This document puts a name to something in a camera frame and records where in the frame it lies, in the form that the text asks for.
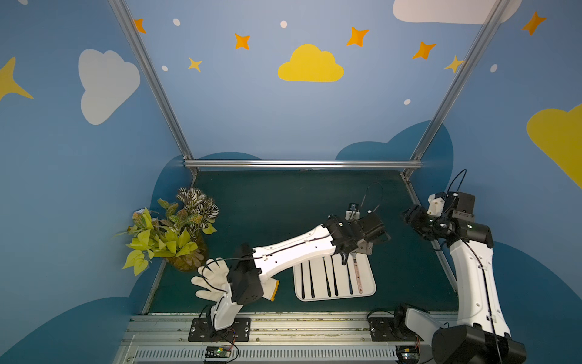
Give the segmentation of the blue metal fork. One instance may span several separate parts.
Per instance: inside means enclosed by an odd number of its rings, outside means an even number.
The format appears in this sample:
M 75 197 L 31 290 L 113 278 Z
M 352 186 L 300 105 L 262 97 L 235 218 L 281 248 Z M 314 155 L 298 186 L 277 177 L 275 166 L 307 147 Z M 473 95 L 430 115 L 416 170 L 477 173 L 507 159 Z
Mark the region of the blue metal fork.
M 347 271 L 347 280 L 348 280 L 349 293 L 350 293 L 350 295 L 353 295 L 354 294 L 354 291 L 353 291 L 353 282 L 352 282 L 352 279 L 351 279 L 350 266 L 349 266 L 349 264 L 348 264 L 347 261 L 346 261 L 345 267 L 346 267 L 346 271 Z

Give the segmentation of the silver spoon pink handle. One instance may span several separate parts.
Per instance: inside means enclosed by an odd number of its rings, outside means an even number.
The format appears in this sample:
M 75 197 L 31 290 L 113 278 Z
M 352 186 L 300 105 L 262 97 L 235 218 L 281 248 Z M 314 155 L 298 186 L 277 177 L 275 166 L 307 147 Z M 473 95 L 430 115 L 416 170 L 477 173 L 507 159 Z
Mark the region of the silver spoon pink handle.
M 353 265 L 354 265 L 354 272 L 356 275 L 357 288 L 358 288 L 359 294 L 362 294 L 363 288 L 362 288 L 362 281 L 361 281 L 361 276 L 360 276 L 360 271 L 359 271 L 359 264 L 358 264 L 358 260 L 357 260 L 357 254 L 352 253 L 351 256 L 353 258 Z

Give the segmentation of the purple metal spoon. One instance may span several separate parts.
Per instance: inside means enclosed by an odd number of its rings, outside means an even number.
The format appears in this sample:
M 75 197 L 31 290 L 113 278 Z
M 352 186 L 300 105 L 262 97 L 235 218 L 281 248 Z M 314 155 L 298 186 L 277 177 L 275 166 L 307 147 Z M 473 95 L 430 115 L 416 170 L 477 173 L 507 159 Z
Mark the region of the purple metal spoon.
M 339 290 L 338 290 L 337 280 L 336 280 L 336 270 L 335 270 L 335 265 L 334 265 L 333 259 L 334 259 L 334 256 L 332 256 L 330 258 L 331 267 L 332 267 L 332 275 L 333 275 L 333 292 L 334 292 L 335 297 L 339 297 Z
M 313 274 L 312 274 L 312 265 L 311 265 L 311 261 L 308 261 L 308 267 L 309 267 L 309 281 L 310 281 L 310 290 L 311 290 L 311 298 L 315 299 L 315 286 L 314 286 L 314 279 L 313 279 Z

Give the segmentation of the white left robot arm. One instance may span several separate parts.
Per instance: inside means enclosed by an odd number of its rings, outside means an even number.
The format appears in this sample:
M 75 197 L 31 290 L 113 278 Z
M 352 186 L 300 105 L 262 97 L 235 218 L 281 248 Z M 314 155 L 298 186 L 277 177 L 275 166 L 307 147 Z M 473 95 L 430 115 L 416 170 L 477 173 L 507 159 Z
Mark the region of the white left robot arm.
M 228 329 L 245 305 L 264 296 L 268 280 L 295 265 L 316 258 L 338 255 L 342 264 L 355 253 L 370 253 L 375 244 L 390 240 L 385 225 L 372 211 L 352 221 L 330 215 L 324 224 L 267 247 L 244 244 L 226 282 L 218 288 L 222 296 L 212 306 L 210 320 L 215 331 Z

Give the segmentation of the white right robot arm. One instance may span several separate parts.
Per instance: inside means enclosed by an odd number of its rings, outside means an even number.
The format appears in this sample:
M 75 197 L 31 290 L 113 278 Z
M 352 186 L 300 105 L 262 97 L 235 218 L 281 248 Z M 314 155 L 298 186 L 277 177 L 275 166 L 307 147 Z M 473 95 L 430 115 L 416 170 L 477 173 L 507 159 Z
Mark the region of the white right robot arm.
M 525 346 L 512 339 L 497 295 L 492 233 L 475 221 L 474 202 L 471 194 L 440 192 L 429 196 L 427 207 L 406 211 L 405 222 L 422 238 L 441 239 L 449 248 L 459 310 L 456 325 L 445 327 L 429 313 L 402 304 L 394 328 L 430 344 L 435 363 L 523 363 Z

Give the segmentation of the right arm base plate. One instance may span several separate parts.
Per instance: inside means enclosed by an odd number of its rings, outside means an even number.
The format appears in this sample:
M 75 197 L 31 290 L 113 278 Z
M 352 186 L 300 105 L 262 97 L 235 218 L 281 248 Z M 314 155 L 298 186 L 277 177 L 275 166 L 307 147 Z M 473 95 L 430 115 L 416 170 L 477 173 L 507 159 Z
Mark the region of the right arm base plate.
M 393 317 L 371 316 L 367 318 L 369 332 L 374 342 L 388 341 L 420 341 L 423 338 L 410 330 L 406 325 Z

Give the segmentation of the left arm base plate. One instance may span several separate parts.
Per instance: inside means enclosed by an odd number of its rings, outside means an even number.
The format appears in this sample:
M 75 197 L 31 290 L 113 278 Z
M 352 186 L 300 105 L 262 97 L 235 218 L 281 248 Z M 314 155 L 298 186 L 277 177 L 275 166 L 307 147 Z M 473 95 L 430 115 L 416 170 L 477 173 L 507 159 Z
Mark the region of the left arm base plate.
M 235 318 L 234 323 L 227 329 L 216 331 L 211 320 L 206 317 L 194 318 L 187 340 L 196 343 L 248 342 L 252 320 L 250 318 Z

